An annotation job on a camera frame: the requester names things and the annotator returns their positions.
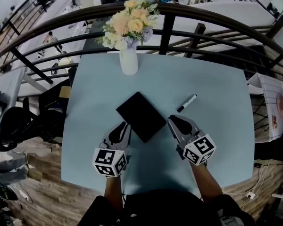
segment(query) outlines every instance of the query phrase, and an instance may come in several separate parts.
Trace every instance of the black sleeve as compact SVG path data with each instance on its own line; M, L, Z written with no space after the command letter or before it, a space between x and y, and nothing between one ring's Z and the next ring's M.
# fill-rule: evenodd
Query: black sleeve
M246 212L242 211L238 204L229 195L220 195L216 197L211 207L219 215L220 219L226 220L227 218L236 217L241 219L244 226L254 226L255 220Z
M90 208L85 212L78 226L109 226L117 219L117 212L107 198L97 196Z

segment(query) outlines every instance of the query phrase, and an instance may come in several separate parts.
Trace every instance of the flower vase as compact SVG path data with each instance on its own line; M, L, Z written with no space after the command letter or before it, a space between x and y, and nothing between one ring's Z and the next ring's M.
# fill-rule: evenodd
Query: flower vase
M119 61L124 74L134 75L138 71L137 54L134 48L120 50Z

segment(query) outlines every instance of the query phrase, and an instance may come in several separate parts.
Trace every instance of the person's leg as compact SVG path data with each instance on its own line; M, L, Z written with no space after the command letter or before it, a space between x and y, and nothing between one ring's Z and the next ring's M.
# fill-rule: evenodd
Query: person's leg
M8 186L13 183L17 183L27 178L28 167L23 166L18 168L15 172L0 173L0 187Z
M266 143L255 144L255 160L279 160L283 161L283 135L281 138Z
M24 153L12 153L13 159L0 161L0 172L9 172L27 164L27 158Z

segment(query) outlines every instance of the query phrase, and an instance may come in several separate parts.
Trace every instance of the forearm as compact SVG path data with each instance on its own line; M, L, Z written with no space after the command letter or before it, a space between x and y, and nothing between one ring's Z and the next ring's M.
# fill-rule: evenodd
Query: forearm
M223 194L219 184L204 164L195 166L193 163L190 163L190 165L204 202L210 202L217 196Z
M121 177L111 177L107 178L106 189L104 197L112 204L113 208L117 211L122 210L123 208L123 199L122 199L122 186L121 186Z

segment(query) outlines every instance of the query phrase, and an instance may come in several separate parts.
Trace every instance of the black pants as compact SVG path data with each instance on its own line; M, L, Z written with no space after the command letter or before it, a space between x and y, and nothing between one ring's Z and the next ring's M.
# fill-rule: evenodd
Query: black pants
M271 142L255 144L255 160L279 160L283 161L283 135Z

